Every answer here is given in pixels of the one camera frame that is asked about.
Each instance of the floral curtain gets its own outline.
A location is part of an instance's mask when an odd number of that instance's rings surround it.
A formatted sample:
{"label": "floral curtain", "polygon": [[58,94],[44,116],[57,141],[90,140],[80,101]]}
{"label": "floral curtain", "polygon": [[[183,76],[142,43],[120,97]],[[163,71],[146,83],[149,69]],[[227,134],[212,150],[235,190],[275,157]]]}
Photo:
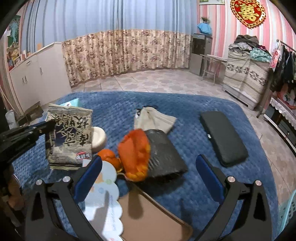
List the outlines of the floral curtain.
{"label": "floral curtain", "polygon": [[187,68],[191,35],[160,30],[109,30],[63,42],[71,86],[144,68]]}

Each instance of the brown tray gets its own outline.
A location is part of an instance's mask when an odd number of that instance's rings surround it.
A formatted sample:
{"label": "brown tray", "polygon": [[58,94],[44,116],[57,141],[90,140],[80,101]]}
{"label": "brown tray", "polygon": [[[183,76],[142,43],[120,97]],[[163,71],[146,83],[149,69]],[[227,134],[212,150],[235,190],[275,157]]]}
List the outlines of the brown tray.
{"label": "brown tray", "polygon": [[121,222],[124,241],[187,241],[192,227],[154,201],[133,185],[132,190],[118,200],[122,206]]}

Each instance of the teal box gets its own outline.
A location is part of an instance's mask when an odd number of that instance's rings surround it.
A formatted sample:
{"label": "teal box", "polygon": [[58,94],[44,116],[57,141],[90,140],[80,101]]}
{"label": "teal box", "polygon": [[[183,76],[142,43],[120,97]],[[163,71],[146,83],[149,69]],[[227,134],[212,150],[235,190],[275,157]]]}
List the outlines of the teal box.
{"label": "teal box", "polygon": [[79,107],[79,98],[74,99],[74,100],[70,100],[66,103],[60,104],[61,106],[75,106],[75,107]]}

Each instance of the small side table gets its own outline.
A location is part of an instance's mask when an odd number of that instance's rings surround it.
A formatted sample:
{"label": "small side table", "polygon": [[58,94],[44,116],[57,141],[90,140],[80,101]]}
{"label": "small side table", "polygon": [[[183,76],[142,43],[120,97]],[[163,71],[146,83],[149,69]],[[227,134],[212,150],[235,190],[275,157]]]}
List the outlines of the small side table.
{"label": "small side table", "polygon": [[[206,73],[207,73],[207,74],[212,74],[212,75],[214,75],[214,84],[215,84],[217,71],[218,71],[218,69],[220,68],[220,65],[221,65],[222,62],[227,63],[227,59],[225,59],[225,58],[221,58],[221,57],[218,57],[218,56],[214,56],[214,55],[210,55],[210,54],[207,54],[207,55],[201,54],[201,56],[202,56],[202,59],[205,60],[205,68],[204,68],[204,73],[203,73],[203,75],[202,75],[202,78],[205,77],[205,74],[206,74]],[[208,66],[207,66],[207,62],[208,62],[208,61],[218,62],[217,67],[216,67],[216,69],[215,69],[214,72],[209,71],[209,70],[207,69],[207,68],[208,68]]]}

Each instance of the tiled floor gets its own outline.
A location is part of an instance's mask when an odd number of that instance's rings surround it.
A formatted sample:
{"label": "tiled floor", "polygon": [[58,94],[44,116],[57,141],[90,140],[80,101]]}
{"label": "tiled floor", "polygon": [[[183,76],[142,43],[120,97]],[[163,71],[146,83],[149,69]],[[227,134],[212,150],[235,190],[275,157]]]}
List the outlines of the tiled floor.
{"label": "tiled floor", "polygon": [[256,118],[256,112],[222,92],[222,86],[212,80],[181,69],[158,69],[128,73],[80,84],[78,91],[140,91],[161,93],[186,93],[215,96],[238,103],[255,129],[268,157],[277,187],[279,204],[289,198],[296,189],[296,158],[278,133],[264,120]]}

